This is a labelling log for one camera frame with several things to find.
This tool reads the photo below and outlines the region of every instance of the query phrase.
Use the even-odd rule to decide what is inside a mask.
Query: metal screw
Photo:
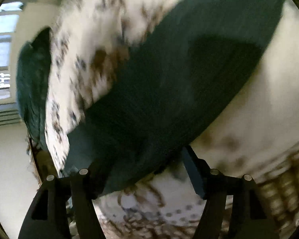
[[[245,174],[245,175],[244,175],[244,179],[245,179],[246,181],[251,181],[253,178],[252,178],[249,174]]]
[[[48,182],[53,181],[53,180],[54,180],[54,175],[48,175],[48,176],[46,177],[46,180],[47,180]]]
[[[218,175],[219,171],[217,169],[211,169],[210,173],[211,173],[211,175]]]
[[[81,174],[81,175],[85,175],[85,174],[87,174],[89,171],[88,171],[88,169],[81,169],[80,171],[79,171],[79,174]]]

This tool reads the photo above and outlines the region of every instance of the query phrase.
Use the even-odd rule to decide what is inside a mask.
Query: window
[[[22,6],[21,2],[4,3],[0,6],[0,99],[10,97],[10,45]]]

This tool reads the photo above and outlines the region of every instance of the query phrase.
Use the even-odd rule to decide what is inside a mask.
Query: radiator
[[[16,103],[0,105],[0,126],[21,121]]]

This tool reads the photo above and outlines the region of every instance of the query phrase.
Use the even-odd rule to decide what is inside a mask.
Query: black mount
[[[279,238],[270,210],[250,175],[234,178],[210,169],[190,146],[182,149],[182,157],[195,192],[206,199],[193,239],[218,238],[227,195],[233,195],[228,239]],[[70,239],[66,213],[70,197],[80,239],[105,239],[92,204],[103,187],[104,179],[92,165],[71,177],[48,176],[26,214],[19,239]]]

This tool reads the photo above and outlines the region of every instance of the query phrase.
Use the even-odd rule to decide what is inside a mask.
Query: white wall
[[[29,168],[24,123],[0,126],[0,223],[10,239],[17,239],[23,219],[37,192]]]
[[[16,101],[16,72],[20,50],[25,42],[35,38],[37,33],[45,26],[51,26],[57,16],[59,7],[44,3],[27,3],[20,13],[15,33],[12,37],[9,61],[11,74],[11,97],[0,100],[0,104],[13,103]]]

